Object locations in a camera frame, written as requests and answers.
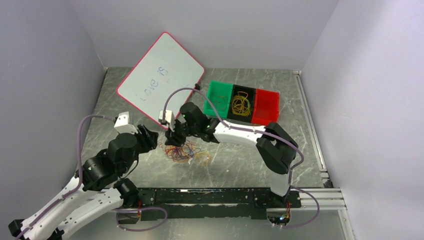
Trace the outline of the green plastic bin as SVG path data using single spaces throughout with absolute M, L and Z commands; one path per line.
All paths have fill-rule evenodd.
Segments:
M 233 84 L 231 83 L 211 81 L 209 84 L 206 96 L 222 119 L 226 119 L 228 116 L 232 93 Z

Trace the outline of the pink framed whiteboard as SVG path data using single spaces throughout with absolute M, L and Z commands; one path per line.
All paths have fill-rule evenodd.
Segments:
M 163 32 L 116 93 L 156 124 L 160 111 L 175 116 L 205 73 L 205 68 L 168 32 Z

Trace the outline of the black plastic bin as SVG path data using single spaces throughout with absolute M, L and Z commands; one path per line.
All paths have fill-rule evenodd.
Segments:
M 254 112 L 255 95 L 255 88 L 234 84 L 227 118 L 250 123 Z

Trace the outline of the red plastic bin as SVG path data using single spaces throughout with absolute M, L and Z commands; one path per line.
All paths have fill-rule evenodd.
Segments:
M 251 123 L 267 126 L 276 123 L 280 114 L 280 94 L 257 88 Z

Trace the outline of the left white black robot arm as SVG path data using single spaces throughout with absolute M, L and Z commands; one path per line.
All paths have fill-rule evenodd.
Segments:
M 11 235 L 17 240 L 67 240 L 113 209 L 140 207 L 138 188 L 123 175 L 140 154 L 156 149 L 158 137 L 141 124 L 120 132 L 79 167 L 55 199 L 29 218 L 13 220 Z

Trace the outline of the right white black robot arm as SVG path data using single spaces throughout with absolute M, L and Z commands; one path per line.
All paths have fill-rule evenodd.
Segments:
M 207 117 L 193 102 L 180 108 L 184 122 L 175 118 L 171 110 L 161 110 L 158 121 L 168 127 L 166 145 L 181 147 L 187 137 L 195 137 L 206 143 L 230 143 L 253 147 L 271 170 L 270 202 L 282 207 L 289 200 L 290 168 L 296 158 L 297 143 L 276 122 L 267 126 L 235 124 L 219 118 Z

